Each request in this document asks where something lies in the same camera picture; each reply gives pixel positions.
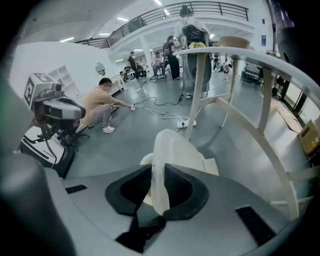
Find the power strip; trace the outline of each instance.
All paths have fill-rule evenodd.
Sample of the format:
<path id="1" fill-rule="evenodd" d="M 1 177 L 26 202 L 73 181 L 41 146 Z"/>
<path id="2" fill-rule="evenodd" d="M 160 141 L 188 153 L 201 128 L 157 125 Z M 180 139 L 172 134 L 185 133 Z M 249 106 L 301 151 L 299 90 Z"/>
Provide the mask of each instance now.
<path id="1" fill-rule="evenodd" d="M 183 121 L 183 122 L 179 121 L 179 122 L 176 123 L 176 127 L 178 129 L 187 128 L 188 125 L 189 125 L 189 120 L 186 120 L 186 121 Z M 196 125 L 197 125 L 197 122 L 196 122 L 196 120 L 194 120 L 193 126 L 196 126 Z"/>

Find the woman in black dress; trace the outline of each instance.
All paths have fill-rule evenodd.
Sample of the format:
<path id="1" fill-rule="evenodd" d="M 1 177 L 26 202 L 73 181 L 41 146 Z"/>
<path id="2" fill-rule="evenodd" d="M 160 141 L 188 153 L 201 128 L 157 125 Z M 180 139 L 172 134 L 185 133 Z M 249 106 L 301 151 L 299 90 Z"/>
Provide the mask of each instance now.
<path id="1" fill-rule="evenodd" d="M 173 53 L 178 51 L 175 49 L 174 36 L 170 35 L 166 40 L 166 43 L 169 49 L 168 61 L 171 69 L 172 79 L 179 80 L 181 79 L 179 61 L 176 56 L 173 56 Z"/>

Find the cardboard box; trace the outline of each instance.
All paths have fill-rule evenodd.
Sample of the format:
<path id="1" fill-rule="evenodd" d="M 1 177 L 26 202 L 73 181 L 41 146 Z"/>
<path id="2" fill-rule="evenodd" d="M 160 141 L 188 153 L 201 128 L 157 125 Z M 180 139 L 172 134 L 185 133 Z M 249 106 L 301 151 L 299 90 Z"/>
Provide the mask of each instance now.
<path id="1" fill-rule="evenodd" d="M 310 156 L 320 147 L 320 118 L 310 120 L 298 134 L 304 154 Z"/>

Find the round mirror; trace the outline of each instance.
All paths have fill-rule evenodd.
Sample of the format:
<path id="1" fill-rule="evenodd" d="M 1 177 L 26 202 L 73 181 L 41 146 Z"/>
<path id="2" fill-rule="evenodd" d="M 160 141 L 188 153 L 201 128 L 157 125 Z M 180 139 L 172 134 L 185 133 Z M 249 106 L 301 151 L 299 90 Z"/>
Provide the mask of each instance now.
<path id="1" fill-rule="evenodd" d="M 95 65 L 95 71 L 99 74 L 99 76 L 103 77 L 106 74 L 105 66 L 102 63 L 98 62 Z"/>

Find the black shirt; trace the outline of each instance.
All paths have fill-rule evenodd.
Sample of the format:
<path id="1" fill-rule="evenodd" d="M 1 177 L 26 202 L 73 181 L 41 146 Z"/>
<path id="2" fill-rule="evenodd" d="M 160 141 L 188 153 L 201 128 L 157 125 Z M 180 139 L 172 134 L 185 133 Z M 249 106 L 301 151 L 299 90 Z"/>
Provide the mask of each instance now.
<path id="1" fill-rule="evenodd" d="M 130 62 L 130 66 L 131 66 L 131 68 L 136 68 L 136 63 L 135 63 L 135 60 L 134 60 L 134 58 L 132 58 L 132 56 L 130 56 L 129 58 L 128 58 L 128 61 Z"/>
<path id="2" fill-rule="evenodd" d="M 174 42 L 170 42 L 168 43 L 168 49 L 169 49 L 169 54 L 172 55 L 174 52 L 172 51 L 172 46 L 174 47 L 175 44 Z"/>

